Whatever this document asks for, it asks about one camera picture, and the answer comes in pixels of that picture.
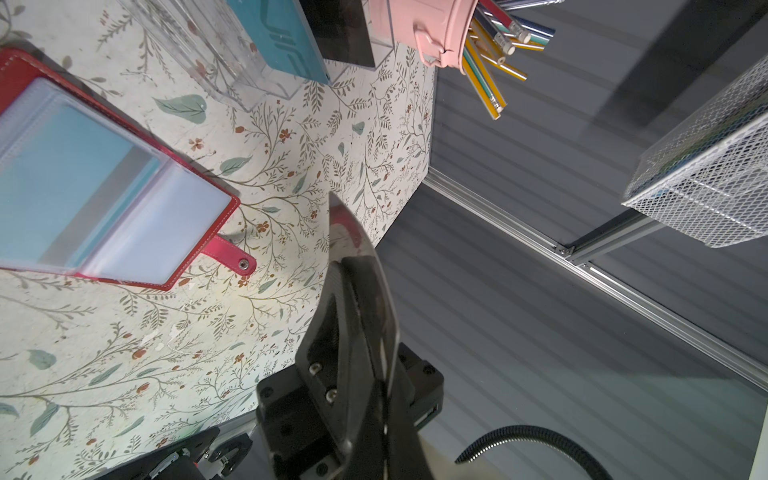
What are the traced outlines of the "dark grey credit card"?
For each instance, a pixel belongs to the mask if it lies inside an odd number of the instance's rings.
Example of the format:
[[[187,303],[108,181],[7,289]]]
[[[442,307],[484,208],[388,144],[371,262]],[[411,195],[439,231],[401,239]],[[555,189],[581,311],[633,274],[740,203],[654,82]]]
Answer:
[[[301,0],[300,4],[324,59],[375,67],[360,0]]]

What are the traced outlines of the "clear acrylic card organizer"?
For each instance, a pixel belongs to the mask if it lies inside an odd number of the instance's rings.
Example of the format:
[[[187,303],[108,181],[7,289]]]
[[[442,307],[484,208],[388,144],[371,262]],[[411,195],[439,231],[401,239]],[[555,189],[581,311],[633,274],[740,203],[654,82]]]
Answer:
[[[148,36],[220,103],[250,112],[268,95],[338,86],[394,48],[387,1],[126,1]]]

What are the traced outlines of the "red leather card holder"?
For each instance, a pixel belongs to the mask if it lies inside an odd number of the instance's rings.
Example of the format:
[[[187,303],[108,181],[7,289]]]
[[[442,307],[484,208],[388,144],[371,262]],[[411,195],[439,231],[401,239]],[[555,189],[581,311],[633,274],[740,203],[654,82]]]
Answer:
[[[1,52],[1,266],[171,289],[199,256],[241,276],[221,236],[239,199],[27,52]]]

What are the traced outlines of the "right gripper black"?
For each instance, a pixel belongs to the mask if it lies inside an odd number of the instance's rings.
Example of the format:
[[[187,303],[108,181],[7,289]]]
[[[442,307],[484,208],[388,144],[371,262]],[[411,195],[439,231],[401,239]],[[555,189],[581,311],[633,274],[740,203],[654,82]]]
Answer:
[[[296,364],[257,385],[272,476],[430,479],[419,433],[442,410],[444,377],[406,345],[398,348],[375,248],[343,201],[328,200],[328,266]]]

